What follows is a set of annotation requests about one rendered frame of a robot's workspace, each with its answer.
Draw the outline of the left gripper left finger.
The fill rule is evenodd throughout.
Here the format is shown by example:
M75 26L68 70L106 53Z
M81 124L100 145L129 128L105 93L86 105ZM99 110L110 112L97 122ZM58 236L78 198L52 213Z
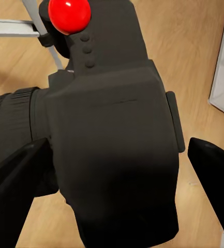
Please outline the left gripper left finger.
M48 138L0 162L0 248L15 248L50 157Z

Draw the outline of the digital camera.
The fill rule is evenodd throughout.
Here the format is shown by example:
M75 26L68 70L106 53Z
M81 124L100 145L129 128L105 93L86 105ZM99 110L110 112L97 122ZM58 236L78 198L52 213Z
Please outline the digital camera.
M48 138L35 197L60 191L85 248L149 248L179 231L185 151L175 93L148 59L130 0L43 0L41 20L69 59L49 88L0 95L0 162Z

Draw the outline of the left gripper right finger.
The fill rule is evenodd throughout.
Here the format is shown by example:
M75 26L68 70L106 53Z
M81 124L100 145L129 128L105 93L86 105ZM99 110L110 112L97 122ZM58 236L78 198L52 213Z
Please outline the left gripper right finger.
M224 150L191 137L187 155L224 231Z

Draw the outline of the camera tripod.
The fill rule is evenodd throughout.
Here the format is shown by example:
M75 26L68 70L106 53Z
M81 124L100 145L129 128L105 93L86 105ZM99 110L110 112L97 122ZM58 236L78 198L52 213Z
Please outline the camera tripod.
M54 44L41 20L36 0L21 0L32 20L0 19L0 37L37 37L48 48L59 70L64 70Z

